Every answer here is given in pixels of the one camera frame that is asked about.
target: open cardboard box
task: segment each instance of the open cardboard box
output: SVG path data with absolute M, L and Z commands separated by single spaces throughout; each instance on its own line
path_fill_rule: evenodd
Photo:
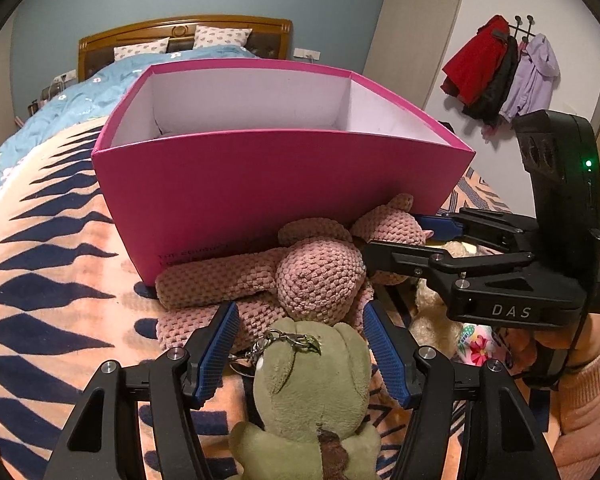
M 264 59 L 148 68 L 93 165 L 140 277 L 276 245 L 286 222 L 345 225 L 400 192 L 435 214 L 474 156 L 409 102 L 347 70 Z

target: purple jacket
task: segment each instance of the purple jacket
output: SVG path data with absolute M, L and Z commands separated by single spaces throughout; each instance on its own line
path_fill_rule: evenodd
M 500 115 L 511 122 L 516 115 L 546 110 L 551 103 L 554 79 L 559 75 L 558 60 L 549 40 L 538 34 L 522 55 Z

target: ribbed cuff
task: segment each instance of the ribbed cuff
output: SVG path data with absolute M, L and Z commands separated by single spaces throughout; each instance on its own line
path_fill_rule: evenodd
M 573 375 L 564 375 L 558 385 L 561 410 L 577 410 L 600 394 L 600 355 Z

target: red jacket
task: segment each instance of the red jacket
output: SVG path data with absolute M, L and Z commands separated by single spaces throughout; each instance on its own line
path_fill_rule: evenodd
M 499 30 L 504 40 L 492 34 Z M 447 78 L 441 88 L 446 94 L 472 104 L 482 94 L 507 51 L 509 23 L 496 15 L 478 29 L 476 36 L 449 60 L 442 71 Z

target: human hand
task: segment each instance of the human hand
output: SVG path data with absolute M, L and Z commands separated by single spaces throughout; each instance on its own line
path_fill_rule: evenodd
M 568 349 L 578 328 L 572 324 L 556 331 L 507 329 L 503 335 L 514 360 L 513 375 L 529 368 L 538 357 L 536 341 L 542 346 L 561 350 Z M 577 368 L 592 362 L 600 355 L 600 314 L 589 314 L 575 348 L 569 355 L 567 366 Z

